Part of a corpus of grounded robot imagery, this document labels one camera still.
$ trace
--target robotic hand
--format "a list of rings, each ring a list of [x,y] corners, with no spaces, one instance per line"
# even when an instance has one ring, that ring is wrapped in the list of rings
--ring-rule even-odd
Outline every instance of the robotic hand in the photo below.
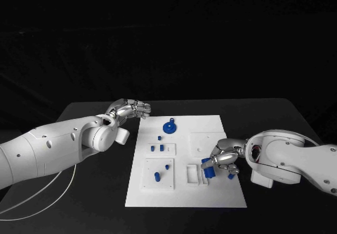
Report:
[[[315,146],[304,147],[305,140]],[[252,168],[251,180],[271,188],[274,180],[295,184],[304,176],[324,192],[337,195],[337,145],[318,145],[304,135],[284,130],[269,130],[251,139],[222,139],[202,169],[218,165],[231,174],[239,173],[238,157],[245,157]]]
[[[146,119],[150,112],[147,103],[120,99],[105,114],[43,125],[0,144],[0,189],[63,171],[114,141],[124,145],[130,132],[120,126],[128,118]]]

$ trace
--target black background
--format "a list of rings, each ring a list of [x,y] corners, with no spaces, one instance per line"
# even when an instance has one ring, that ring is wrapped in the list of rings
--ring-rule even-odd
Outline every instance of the black background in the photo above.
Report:
[[[336,11],[331,0],[3,3],[2,129],[55,122],[72,102],[287,98],[337,143]]]

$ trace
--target table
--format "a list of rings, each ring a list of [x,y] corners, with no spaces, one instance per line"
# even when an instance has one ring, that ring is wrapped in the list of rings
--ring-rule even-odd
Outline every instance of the table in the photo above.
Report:
[[[321,143],[287,99],[147,102],[151,104],[151,116],[220,115],[229,138],[246,139],[265,130],[285,129]],[[71,103],[58,121],[101,114],[110,104]],[[251,183],[252,170],[245,159],[238,159],[236,165],[248,208],[125,208],[138,125],[140,119],[130,119],[122,125],[131,133],[127,144],[115,143],[78,165],[74,184],[58,203],[32,218],[0,222],[2,233],[292,232],[297,228],[301,232],[324,233],[334,228],[337,198],[315,189],[305,179],[295,185],[275,182],[271,189]],[[63,192],[72,170],[66,169],[43,193],[0,218],[17,218],[43,209]],[[53,177],[50,175],[13,185],[0,210],[33,194]]]

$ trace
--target white platform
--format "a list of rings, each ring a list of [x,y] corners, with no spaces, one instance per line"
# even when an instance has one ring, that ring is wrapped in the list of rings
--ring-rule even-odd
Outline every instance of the white platform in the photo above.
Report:
[[[174,118],[177,130],[173,134],[163,132],[163,124]],[[246,207],[238,176],[233,180],[228,179],[228,170],[215,167],[216,177],[202,181],[200,155],[196,155],[193,149],[197,147],[190,139],[196,136],[193,133],[216,133],[216,138],[226,138],[220,116],[167,116],[148,117],[140,120],[140,130],[135,145],[134,163],[130,176],[128,194],[125,200],[127,207]],[[200,145],[199,151],[209,157],[219,139],[213,139],[212,146]],[[148,144],[176,144],[176,156],[173,155],[148,155]],[[144,185],[160,187],[154,180],[154,171],[163,166],[157,164],[147,167],[147,158],[173,160],[173,187],[166,189],[151,187],[144,189]],[[197,185],[187,185],[187,165],[196,165]]]

